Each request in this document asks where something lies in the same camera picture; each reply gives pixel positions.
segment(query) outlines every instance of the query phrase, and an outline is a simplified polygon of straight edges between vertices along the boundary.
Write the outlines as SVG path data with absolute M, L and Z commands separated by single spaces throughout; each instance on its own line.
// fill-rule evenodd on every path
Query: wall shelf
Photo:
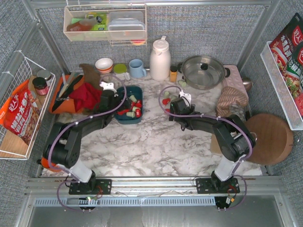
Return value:
M 286 83 L 284 82 L 284 78 L 279 70 L 279 67 L 276 64 L 274 56 L 269 47 L 270 43 L 271 42 L 266 43 L 260 56 L 274 86 L 290 129 L 293 131 L 303 130 L 303 119 L 296 104 L 294 103 L 294 99 L 290 94 Z
M 64 26 L 63 32 L 69 38 L 70 41 L 110 41 L 110 43 L 115 43 L 115 45 L 132 45 L 132 40 L 147 40 L 147 19 L 146 19 L 146 5 L 136 4 L 135 7 L 125 4 L 119 5 L 120 8 L 109 8 L 109 5 L 81 5 L 81 6 L 66 6 L 64 8 Z M 72 18 L 85 18 L 88 13 L 106 13 L 111 12 L 142 12 L 143 13 L 143 23 L 145 24 L 144 30 L 119 30 L 119 31 L 85 31 L 85 32 L 71 32 L 67 31 L 67 26 L 71 24 Z
M 6 91 L 3 100 L 1 101 L 1 106 L 4 104 L 4 102 L 10 97 L 12 91 L 22 82 L 24 82 L 26 79 L 29 79 L 28 88 L 31 91 L 35 92 L 35 89 L 31 83 L 32 79 L 35 78 L 32 73 L 32 69 L 30 64 L 33 63 L 36 66 L 40 67 L 41 69 L 44 69 L 42 66 L 35 63 L 33 60 L 30 60 L 26 56 L 23 55 L 23 61 L 20 64 L 17 72 L 13 76 L 13 80 L 11 82 L 10 87 Z M 36 124 L 36 127 L 34 129 L 31 141 L 29 145 L 27 145 L 19 136 L 13 134 L 12 132 L 6 130 L 2 125 L 0 125 L 0 159 L 19 159 L 19 160 L 28 160 L 31 151 L 33 149 L 33 145 L 35 143 L 37 134 L 39 132 L 39 126 L 41 124 L 41 121 L 43 119 L 43 116 L 45 114 L 47 104 L 50 100 L 50 97 L 52 95 L 52 90 L 55 85 L 55 75 L 52 74 L 52 82 L 49 88 L 49 92 L 46 96 L 39 96 L 37 95 L 37 98 L 40 100 L 40 102 L 43 104 L 42 110 L 40 112 L 38 122 Z

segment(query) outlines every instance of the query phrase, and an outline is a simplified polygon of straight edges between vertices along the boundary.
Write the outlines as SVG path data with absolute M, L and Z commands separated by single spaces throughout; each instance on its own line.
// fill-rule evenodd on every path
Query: stainless steel pot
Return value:
M 218 60 L 206 55 L 186 59 L 178 65 L 178 71 L 183 73 L 188 85 L 200 90 L 214 88 L 231 74 L 229 68 L 224 68 Z

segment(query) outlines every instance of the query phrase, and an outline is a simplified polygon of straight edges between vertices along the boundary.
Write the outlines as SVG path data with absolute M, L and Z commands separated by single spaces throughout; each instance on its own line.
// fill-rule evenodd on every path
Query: white pitcher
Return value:
M 169 43 L 165 40 L 166 36 L 153 42 L 150 73 L 151 77 L 157 81 L 164 81 L 169 76 L 170 52 Z

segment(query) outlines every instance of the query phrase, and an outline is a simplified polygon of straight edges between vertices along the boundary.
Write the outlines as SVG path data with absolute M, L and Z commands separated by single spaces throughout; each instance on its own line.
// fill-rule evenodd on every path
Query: brown oven mitt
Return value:
M 248 104 L 248 98 L 234 87 L 224 87 L 217 103 L 217 116 L 227 117 L 231 115 L 229 108 L 233 103 L 246 106 Z
M 84 72 L 84 82 L 90 83 L 95 89 L 102 91 L 103 88 L 100 87 L 100 74 L 95 71 L 94 67 L 90 64 L 80 64 L 79 65 Z

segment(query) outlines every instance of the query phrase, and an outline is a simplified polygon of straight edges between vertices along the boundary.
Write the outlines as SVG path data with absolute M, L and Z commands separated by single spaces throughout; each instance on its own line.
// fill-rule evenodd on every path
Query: round wooden cutting board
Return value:
M 248 161 L 273 165 L 283 161 L 291 152 L 294 136 L 283 119 L 260 113 L 249 118 L 244 124 L 250 132 L 257 135 L 256 145 Z

